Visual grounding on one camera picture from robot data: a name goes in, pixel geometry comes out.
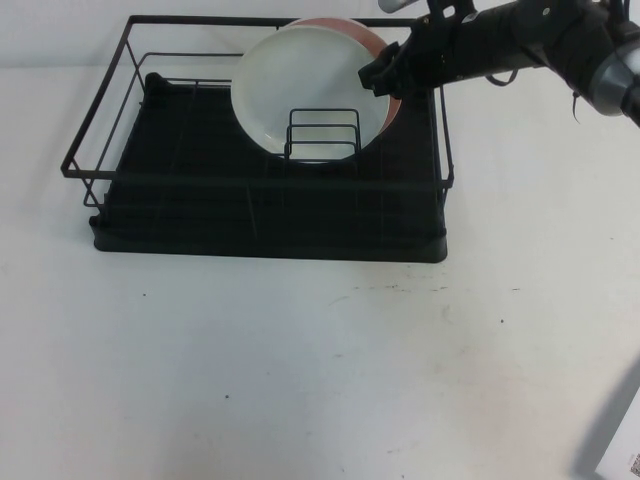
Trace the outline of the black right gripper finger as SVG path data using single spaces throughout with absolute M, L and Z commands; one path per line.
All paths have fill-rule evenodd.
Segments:
M 376 97 L 403 99 L 406 94 L 404 81 L 398 78 L 377 78 L 372 81 L 371 87 Z
M 372 83 L 376 75 L 381 74 L 392 62 L 400 49 L 397 42 L 385 46 L 377 57 L 359 69 L 358 75 L 362 83 Z

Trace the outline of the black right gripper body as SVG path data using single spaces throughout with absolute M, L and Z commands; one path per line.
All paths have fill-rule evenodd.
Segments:
M 412 24 L 404 42 L 391 45 L 391 95 L 396 99 L 480 76 L 479 18 L 423 18 Z

